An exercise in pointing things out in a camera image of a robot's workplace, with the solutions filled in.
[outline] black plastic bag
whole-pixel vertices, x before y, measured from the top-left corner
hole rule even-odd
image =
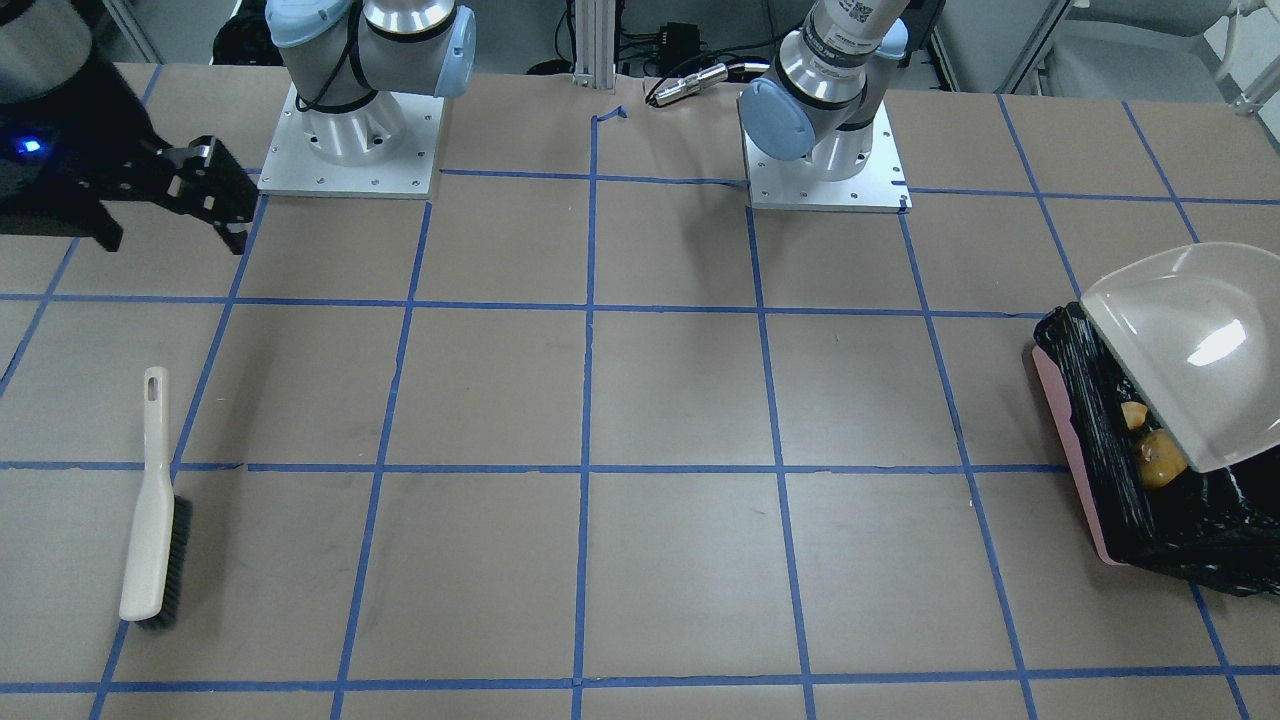
[[[1280,594],[1280,448],[1147,491],[1134,447],[1160,425],[1125,425],[1121,404],[1144,401],[1084,310],[1059,307],[1034,340],[1062,373],[1107,553],[1236,596]]]

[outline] brush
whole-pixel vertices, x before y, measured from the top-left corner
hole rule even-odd
[[[192,514],[191,501],[175,497],[169,480],[169,372],[164,368],[147,368],[142,418],[142,487],[133,506],[120,619],[159,630],[178,619]]]

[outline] qr code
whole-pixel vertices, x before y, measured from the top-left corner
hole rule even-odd
[[[872,17],[872,6],[865,3],[854,3],[852,9],[849,10],[849,17],[865,23],[867,18]]]

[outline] white mounting plate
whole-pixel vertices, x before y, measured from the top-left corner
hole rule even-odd
[[[301,197],[429,199],[444,99],[402,92],[392,95],[404,111],[408,137],[394,155],[381,163],[348,167],[329,163],[310,147],[302,129],[302,114],[293,106],[297,91],[291,86],[257,188],[265,195]]]
[[[888,113],[876,111],[876,143],[863,172],[844,181],[813,177],[804,160],[774,160],[742,133],[751,208],[756,210],[828,210],[838,213],[897,213],[911,208],[902,160],[897,155]]]

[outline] brush handle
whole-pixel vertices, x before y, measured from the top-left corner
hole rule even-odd
[[[129,621],[160,612],[169,568],[173,484],[169,482],[169,372],[164,368],[147,369],[142,406],[142,487],[133,506],[120,592],[120,618]]]

